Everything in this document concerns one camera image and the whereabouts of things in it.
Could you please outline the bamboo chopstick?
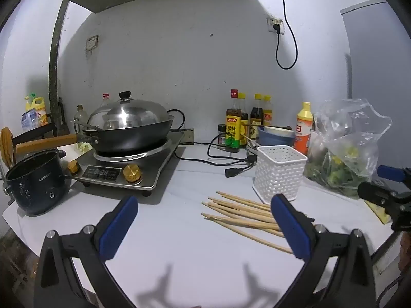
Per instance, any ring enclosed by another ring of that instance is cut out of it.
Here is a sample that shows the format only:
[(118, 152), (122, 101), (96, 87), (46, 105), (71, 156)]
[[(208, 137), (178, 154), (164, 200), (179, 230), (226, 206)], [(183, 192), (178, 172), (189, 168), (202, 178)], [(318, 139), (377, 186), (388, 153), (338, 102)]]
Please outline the bamboo chopstick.
[(219, 211), (223, 211), (227, 214), (233, 214), (236, 216), (242, 216), (244, 218), (250, 218), (250, 219), (254, 219), (254, 220), (258, 220), (261, 222), (265, 222), (265, 223), (272, 223), (274, 225), (277, 225), (277, 222), (275, 221), (275, 219), (272, 216), (267, 216), (267, 215), (262, 215), (262, 214), (255, 214), (255, 213), (250, 213), (248, 211), (243, 211), (243, 210), (238, 210), (238, 209), (231, 209), (229, 207), (224, 207), (215, 203), (205, 203), (203, 202), (203, 205), (214, 209), (214, 210), (219, 210)]
[(243, 231), (240, 230), (240, 229), (236, 229), (236, 228), (235, 228), (234, 226), (232, 226), (232, 225), (227, 225), (227, 224), (223, 223), (223, 222), (220, 221), (220, 220), (212, 220), (212, 221), (213, 221), (214, 223), (216, 223), (216, 224), (218, 224), (218, 225), (220, 225), (220, 226), (222, 226), (222, 227), (225, 227), (226, 229), (228, 229), (228, 230), (230, 230), (230, 231), (232, 231), (232, 232), (235, 232), (236, 234), (239, 234), (239, 235), (241, 235), (241, 236), (243, 236), (243, 237), (246, 237), (246, 238), (248, 238), (248, 239), (250, 239), (250, 240), (252, 240), (252, 241), (254, 241), (254, 242), (258, 242), (258, 243), (260, 243), (260, 244), (262, 244), (262, 245), (265, 245), (265, 246), (267, 246), (267, 247), (271, 247), (271, 248), (273, 248), (273, 249), (276, 249), (276, 250), (279, 250), (279, 251), (282, 251), (282, 252), (286, 252), (286, 253), (289, 253), (289, 254), (293, 254), (292, 250), (291, 250), (289, 247), (283, 247), (283, 246), (280, 246), (280, 245), (271, 243), (271, 242), (269, 242), (269, 241), (263, 240), (262, 238), (253, 236), (253, 235), (251, 235), (251, 234), (248, 234), (247, 232), (243, 232)]
[(278, 225), (273, 224), (273, 223), (264, 223), (264, 222), (259, 222), (259, 221), (250, 221), (250, 220), (241, 220), (241, 219), (235, 219), (235, 218), (227, 218), (227, 217), (222, 217), (222, 216), (215, 216), (212, 214), (206, 214), (202, 213), (201, 214), (203, 217), (209, 220), (216, 220), (216, 221), (222, 221), (223, 223), (226, 224), (231, 224), (231, 225), (239, 225), (243, 227), (253, 227), (257, 229), (270, 229), (270, 230), (275, 230), (280, 232), (280, 228)]
[(250, 213), (255, 213), (255, 214), (270, 213), (270, 210), (267, 205), (242, 203), (242, 202), (236, 202), (236, 201), (225, 201), (225, 200), (217, 199), (214, 197), (209, 197), (208, 199), (214, 202), (215, 204), (218, 204), (224, 207), (229, 207), (231, 209), (248, 211)]
[(269, 206), (266, 205), (266, 204), (261, 204), (261, 203), (258, 203), (258, 202), (254, 202), (252, 200), (237, 197), (235, 195), (231, 195), (231, 194), (228, 194), (228, 193), (225, 193), (225, 192), (217, 191), (216, 194), (221, 195), (221, 197), (224, 197), (226, 199), (230, 199), (231, 201), (238, 202), (240, 204), (244, 204), (244, 205), (247, 205), (247, 206), (250, 206), (250, 207), (254, 207), (256, 209), (261, 209), (261, 210), (263, 210), (263, 209), (268, 210), (269, 209)]

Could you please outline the dark chopstick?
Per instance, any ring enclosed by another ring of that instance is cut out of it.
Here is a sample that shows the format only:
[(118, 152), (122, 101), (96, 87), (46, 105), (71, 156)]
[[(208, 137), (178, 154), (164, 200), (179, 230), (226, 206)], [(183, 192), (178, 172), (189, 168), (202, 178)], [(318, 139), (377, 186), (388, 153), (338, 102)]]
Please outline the dark chopstick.
[(245, 208), (245, 207), (232, 208), (232, 207), (227, 207), (227, 206), (217, 204), (214, 202), (207, 202), (207, 203), (202, 202), (202, 204), (204, 204), (207, 207), (214, 207), (216, 209), (220, 209), (230, 214), (235, 214), (235, 215), (243, 216), (246, 218), (252, 218), (252, 219), (267, 222), (267, 223), (276, 223), (276, 220), (274, 219), (274, 217), (266, 211), (257, 211), (257, 210), (253, 211), (252, 209)]

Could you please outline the plastic bag of greens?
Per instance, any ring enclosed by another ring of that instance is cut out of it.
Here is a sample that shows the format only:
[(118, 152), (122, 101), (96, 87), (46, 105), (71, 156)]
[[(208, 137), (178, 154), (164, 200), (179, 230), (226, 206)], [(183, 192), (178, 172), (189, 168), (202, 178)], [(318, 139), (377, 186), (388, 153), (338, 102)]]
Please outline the plastic bag of greens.
[(392, 119), (379, 114), (366, 99), (330, 99), (313, 115), (306, 178), (346, 197), (371, 181), (378, 164), (378, 141)]

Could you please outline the orange yellow squeeze bottle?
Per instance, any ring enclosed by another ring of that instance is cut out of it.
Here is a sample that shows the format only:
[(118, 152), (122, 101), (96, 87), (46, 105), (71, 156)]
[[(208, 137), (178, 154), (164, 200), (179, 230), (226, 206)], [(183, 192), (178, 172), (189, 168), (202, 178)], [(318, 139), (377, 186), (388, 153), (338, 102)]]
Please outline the orange yellow squeeze bottle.
[(312, 127), (313, 115), (311, 112), (311, 103), (302, 102), (302, 109), (297, 114), (295, 141), (293, 147), (304, 155), (308, 154)]

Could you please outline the white plastic utensil basket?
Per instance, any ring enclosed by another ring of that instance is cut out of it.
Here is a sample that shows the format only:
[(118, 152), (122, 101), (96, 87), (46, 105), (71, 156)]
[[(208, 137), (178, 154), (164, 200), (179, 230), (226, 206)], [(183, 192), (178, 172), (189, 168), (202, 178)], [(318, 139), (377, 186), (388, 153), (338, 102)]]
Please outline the white plastic utensil basket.
[(263, 204), (270, 204), (274, 195), (283, 194), (291, 202), (296, 199), (303, 178), (307, 156), (288, 145), (257, 148), (253, 190)]

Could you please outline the small black electric pot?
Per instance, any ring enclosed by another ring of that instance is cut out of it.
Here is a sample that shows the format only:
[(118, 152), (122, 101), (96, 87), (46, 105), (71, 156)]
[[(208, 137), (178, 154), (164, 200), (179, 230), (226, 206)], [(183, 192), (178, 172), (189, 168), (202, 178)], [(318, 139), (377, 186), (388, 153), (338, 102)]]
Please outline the small black electric pot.
[(54, 208), (68, 193), (70, 183), (61, 166), (63, 150), (48, 149), (21, 160), (6, 174), (5, 191), (28, 216)]

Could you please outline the blue bowl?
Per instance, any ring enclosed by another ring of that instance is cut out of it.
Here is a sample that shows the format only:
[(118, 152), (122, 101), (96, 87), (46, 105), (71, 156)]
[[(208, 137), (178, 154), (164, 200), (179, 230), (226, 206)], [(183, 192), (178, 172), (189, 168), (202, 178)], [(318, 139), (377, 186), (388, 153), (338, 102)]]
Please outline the blue bowl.
[(295, 135), (291, 136), (279, 136), (276, 134), (268, 133), (264, 128), (258, 128), (258, 144), (261, 146), (272, 146), (272, 145), (288, 145), (293, 146), (295, 141)]

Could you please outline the white plate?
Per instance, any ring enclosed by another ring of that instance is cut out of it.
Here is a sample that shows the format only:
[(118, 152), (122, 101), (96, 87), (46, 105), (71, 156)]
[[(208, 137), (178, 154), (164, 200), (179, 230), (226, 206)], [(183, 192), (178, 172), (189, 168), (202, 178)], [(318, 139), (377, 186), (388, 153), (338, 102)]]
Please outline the white plate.
[(260, 145), (255, 140), (247, 141), (247, 153), (248, 155), (258, 156), (258, 148)]

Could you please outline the grey refrigerator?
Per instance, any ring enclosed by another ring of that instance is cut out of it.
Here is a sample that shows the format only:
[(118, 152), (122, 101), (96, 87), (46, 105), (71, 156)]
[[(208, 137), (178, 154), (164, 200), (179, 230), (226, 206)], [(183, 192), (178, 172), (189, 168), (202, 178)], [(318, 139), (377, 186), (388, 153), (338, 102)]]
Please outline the grey refrigerator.
[(392, 125), (378, 142), (379, 163), (410, 167), (410, 36), (385, 0), (343, 9), (352, 96), (367, 99)]

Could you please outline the yellow cap dark sauce bottle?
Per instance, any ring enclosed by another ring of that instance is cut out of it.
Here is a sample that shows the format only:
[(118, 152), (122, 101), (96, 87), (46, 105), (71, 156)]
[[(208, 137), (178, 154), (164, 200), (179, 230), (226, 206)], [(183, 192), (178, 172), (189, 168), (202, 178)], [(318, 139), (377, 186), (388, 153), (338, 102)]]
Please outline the yellow cap dark sauce bottle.
[(245, 103), (245, 94), (242, 92), (238, 93), (238, 104), (241, 110), (240, 145), (245, 146), (249, 134), (249, 115)]

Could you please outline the yellow cap soy sauce bottle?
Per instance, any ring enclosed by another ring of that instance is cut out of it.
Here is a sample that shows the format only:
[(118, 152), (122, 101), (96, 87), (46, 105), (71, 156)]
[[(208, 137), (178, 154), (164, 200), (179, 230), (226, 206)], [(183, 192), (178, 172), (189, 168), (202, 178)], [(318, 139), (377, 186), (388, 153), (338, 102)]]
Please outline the yellow cap soy sauce bottle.
[(250, 113), (249, 137), (252, 140), (258, 138), (258, 128), (263, 124), (262, 95), (254, 95), (254, 106)]

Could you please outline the silver induction cooker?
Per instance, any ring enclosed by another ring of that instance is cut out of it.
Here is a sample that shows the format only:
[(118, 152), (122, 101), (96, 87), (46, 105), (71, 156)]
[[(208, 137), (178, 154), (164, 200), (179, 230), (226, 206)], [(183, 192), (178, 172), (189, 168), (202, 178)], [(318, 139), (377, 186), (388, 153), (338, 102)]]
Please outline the silver induction cooker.
[(149, 196), (182, 138), (183, 132), (170, 132), (156, 147), (150, 146), (121, 157), (104, 157), (94, 150), (89, 151), (71, 161), (67, 174), (85, 186), (138, 190)]

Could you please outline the wooden spatula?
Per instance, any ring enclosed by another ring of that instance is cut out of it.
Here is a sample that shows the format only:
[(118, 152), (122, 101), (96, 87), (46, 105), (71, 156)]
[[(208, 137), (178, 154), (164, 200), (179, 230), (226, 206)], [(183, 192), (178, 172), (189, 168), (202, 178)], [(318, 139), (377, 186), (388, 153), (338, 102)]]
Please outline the wooden spatula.
[(13, 135), (7, 127), (1, 130), (1, 158), (8, 169), (15, 165)]

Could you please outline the red cap cooking oil bottle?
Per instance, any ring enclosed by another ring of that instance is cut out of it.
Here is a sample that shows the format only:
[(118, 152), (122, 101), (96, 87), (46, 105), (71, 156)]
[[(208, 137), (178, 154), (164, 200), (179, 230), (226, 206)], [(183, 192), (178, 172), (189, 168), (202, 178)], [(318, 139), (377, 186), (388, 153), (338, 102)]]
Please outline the red cap cooking oil bottle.
[(242, 112), (238, 104), (238, 90), (231, 89), (231, 106), (226, 109), (226, 141), (227, 148), (237, 152), (240, 148)]

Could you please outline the small spice jar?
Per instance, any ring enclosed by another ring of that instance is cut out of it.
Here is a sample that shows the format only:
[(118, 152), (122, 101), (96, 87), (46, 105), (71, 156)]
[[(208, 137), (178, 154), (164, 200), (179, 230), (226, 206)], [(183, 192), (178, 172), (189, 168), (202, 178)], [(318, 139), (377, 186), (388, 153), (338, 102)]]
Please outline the small spice jar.
[(217, 132), (218, 132), (217, 147), (219, 149), (225, 149), (226, 148), (226, 125), (219, 124), (217, 126)]

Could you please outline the clear glass bottle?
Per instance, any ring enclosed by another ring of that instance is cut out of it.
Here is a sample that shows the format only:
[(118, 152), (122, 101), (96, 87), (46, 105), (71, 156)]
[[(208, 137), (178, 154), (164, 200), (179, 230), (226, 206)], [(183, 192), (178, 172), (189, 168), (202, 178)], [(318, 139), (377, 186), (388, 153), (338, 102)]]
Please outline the clear glass bottle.
[[(84, 108), (83, 108), (82, 105), (78, 105), (78, 106), (77, 106), (77, 112), (76, 112), (76, 114), (74, 115), (73, 121), (80, 121), (80, 122), (83, 122), (83, 123), (87, 123), (87, 122), (88, 122), (88, 114), (87, 114), (87, 112), (84, 110)], [(82, 134), (82, 133), (83, 133), (83, 131), (82, 131), (82, 129), (81, 129), (81, 128), (82, 128), (81, 125), (76, 124), (76, 123), (73, 123), (73, 127), (74, 127), (74, 132), (75, 132), (76, 134)]]

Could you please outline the grey vertical pipe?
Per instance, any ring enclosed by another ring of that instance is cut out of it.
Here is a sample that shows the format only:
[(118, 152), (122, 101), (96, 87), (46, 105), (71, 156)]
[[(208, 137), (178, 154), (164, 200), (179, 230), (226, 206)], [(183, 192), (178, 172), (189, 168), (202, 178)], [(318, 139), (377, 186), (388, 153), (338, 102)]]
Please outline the grey vertical pipe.
[(68, 9), (68, 0), (62, 0), (57, 19), (52, 34), (52, 42), (50, 48), (49, 59), (49, 72), (48, 72), (48, 92), (50, 101), (50, 113), (52, 120), (57, 129), (56, 136), (67, 135), (70, 133), (67, 124), (63, 121), (64, 110), (59, 106), (59, 94), (58, 94), (58, 79), (57, 79), (57, 67), (59, 59), (59, 45), (61, 39), (61, 33), (63, 29), (63, 23)]

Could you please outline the yellow detergent bottle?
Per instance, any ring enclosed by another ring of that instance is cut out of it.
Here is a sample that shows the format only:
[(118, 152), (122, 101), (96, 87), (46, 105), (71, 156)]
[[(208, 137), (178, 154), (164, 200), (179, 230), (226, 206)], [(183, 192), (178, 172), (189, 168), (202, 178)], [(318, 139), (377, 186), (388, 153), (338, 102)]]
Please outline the yellow detergent bottle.
[(26, 104), (25, 109), (26, 111), (35, 111), (37, 117), (37, 124), (39, 127), (45, 126), (48, 124), (47, 120), (47, 110), (45, 104), (45, 98), (41, 96), (37, 96), (35, 93), (27, 95), (25, 97)]

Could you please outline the steel wok lid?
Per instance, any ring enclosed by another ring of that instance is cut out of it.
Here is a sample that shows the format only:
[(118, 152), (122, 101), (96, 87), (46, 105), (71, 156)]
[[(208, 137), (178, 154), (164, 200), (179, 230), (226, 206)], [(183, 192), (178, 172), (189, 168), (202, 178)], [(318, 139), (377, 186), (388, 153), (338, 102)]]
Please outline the steel wok lid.
[(103, 130), (127, 129), (163, 122), (167, 110), (156, 102), (132, 99), (130, 91), (120, 92), (120, 99), (101, 106), (88, 119), (88, 124)]

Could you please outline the clear bottle red cap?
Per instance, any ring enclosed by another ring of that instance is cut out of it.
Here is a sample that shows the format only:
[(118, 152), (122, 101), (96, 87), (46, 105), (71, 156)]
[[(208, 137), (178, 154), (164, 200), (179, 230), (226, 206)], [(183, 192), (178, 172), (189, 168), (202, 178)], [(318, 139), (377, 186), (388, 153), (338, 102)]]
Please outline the clear bottle red cap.
[(110, 103), (110, 95), (109, 95), (109, 93), (104, 93), (103, 95), (102, 95), (102, 104), (101, 104), (101, 107), (103, 107), (103, 106), (105, 106), (105, 105), (107, 105), (107, 104), (109, 104)]

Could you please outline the white wall socket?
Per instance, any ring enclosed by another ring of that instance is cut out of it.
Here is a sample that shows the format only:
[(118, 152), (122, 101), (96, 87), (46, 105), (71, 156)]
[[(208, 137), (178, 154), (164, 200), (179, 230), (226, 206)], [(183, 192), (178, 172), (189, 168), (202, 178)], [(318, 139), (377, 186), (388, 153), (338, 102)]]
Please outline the white wall socket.
[(267, 27), (269, 32), (284, 35), (284, 21), (281, 19), (268, 17)]

